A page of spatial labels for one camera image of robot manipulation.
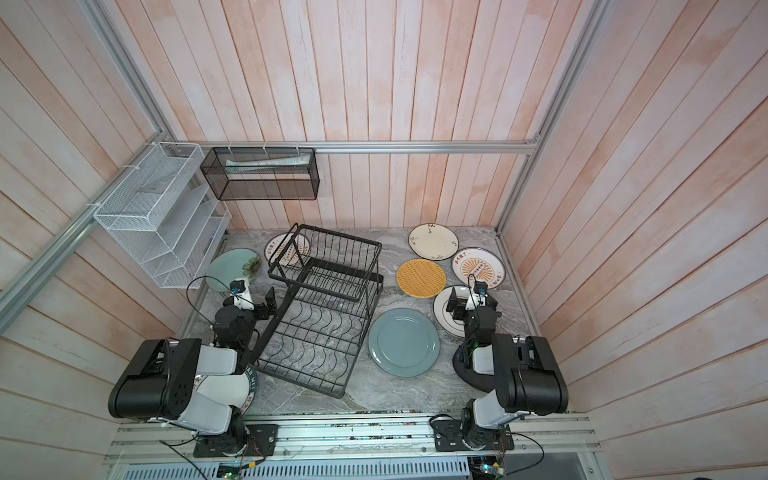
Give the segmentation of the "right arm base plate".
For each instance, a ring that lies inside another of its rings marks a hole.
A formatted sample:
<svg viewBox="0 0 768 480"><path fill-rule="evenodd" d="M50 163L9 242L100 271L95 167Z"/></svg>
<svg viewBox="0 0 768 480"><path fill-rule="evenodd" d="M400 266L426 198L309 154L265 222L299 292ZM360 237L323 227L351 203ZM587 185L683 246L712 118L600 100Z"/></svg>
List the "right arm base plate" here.
<svg viewBox="0 0 768 480"><path fill-rule="evenodd" d="M469 421L449 415L436 415L428 420L438 452L512 451L514 440L508 429L493 430L472 426Z"/></svg>

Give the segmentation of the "cream plate with berry sprigs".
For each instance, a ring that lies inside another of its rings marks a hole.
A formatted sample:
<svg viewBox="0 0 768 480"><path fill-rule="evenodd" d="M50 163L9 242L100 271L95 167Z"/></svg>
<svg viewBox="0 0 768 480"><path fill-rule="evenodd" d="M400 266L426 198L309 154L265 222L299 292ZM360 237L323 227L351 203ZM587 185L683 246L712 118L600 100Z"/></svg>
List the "cream plate with berry sprigs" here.
<svg viewBox="0 0 768 480"><path fill-rule="evenodd" d="M459 240L449 228L427 223L415 227L408 235L408 244L421 258L442 261L452 258L459 250Z"/></svg>

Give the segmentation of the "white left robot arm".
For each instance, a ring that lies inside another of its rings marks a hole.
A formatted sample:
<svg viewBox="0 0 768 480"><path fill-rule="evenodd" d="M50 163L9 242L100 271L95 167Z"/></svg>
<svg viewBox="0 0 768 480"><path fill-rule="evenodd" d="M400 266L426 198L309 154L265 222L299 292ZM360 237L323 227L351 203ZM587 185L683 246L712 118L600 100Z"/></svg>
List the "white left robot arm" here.
<svg viewBox="0 0 768 480"><path fill-rule="evenodd" d="M275 292L255 304L244 280L216 312L214 341L170 337L144 341L114 385L114 418L171 424L193 432L199 457L263 453L276 430L249 425L255 397L257 324L277 312Z"/></svg>

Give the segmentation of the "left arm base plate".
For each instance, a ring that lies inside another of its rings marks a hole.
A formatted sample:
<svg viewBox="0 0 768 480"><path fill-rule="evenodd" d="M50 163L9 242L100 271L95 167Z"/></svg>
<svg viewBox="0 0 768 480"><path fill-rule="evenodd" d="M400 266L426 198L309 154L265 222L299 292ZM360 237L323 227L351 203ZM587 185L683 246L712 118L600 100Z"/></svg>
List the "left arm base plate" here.
<svg viewBox="0 0 768 480"><path fill-rule="evenodd" d="M277 424L244 424L220 435L204 435L197 439L194 458L270 457L278 438Z"/></svg>

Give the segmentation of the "white plate dark green rim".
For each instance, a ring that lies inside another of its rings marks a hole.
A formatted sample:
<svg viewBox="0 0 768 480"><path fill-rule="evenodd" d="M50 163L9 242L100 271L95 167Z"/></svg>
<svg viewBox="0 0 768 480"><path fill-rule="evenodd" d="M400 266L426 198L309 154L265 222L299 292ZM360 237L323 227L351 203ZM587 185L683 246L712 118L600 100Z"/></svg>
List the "white plate dark green rim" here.
<svg viewBox="0 0 768 480"><path fill-rule="evenodd" d="M196 378L196 390L215 402L235 406L245 414L258 390L257 371L252 365L247 365L245 370L237 375L200 375Z"/></svg>

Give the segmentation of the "black wire dish rack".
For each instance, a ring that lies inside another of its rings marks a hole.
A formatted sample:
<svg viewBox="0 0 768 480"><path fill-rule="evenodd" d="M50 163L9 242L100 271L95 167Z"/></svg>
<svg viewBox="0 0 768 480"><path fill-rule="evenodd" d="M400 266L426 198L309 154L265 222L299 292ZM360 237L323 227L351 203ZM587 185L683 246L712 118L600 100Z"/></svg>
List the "black wire dish rack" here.
<svg viewBox="0 0 768 480"><path fill-rule="evenodd" d="M295 224L288 232L306 236L311 249L296 265L267 263L268 276L284 283L286 291L255 344L256 368L341 398L383 290L383 246L307 224Z"/></svg>

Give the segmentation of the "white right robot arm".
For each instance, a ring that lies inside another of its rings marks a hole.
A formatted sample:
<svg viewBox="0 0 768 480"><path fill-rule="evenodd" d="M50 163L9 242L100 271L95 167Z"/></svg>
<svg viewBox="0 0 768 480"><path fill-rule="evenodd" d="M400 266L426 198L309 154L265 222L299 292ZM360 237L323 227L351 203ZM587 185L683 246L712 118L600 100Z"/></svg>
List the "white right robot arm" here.
<svg viewBox="0 0 768 480"><path fill-rule="evenodd" d="M501 313L490 296L452 293L446 312L464 327L464 340L452 358L461 380L484 396L468 402L459 438L471 449L500 444L505 427L525 415L566 412L569 393L548 340L496 331Z"/></svg>

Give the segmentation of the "yellow woven plate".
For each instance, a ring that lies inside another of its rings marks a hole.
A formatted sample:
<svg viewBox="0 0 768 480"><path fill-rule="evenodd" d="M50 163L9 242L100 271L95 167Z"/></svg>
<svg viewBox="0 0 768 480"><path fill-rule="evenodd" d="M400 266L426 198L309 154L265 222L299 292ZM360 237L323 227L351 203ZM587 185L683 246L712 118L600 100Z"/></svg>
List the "yellow woven plate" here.
<svg viewBox="0 0 768 480"><path fill-rule="evenodd" d="M446 287L447 277L437 263L419 258L401 265L396 280L407 295L428 299L437 296Z"/></svg>

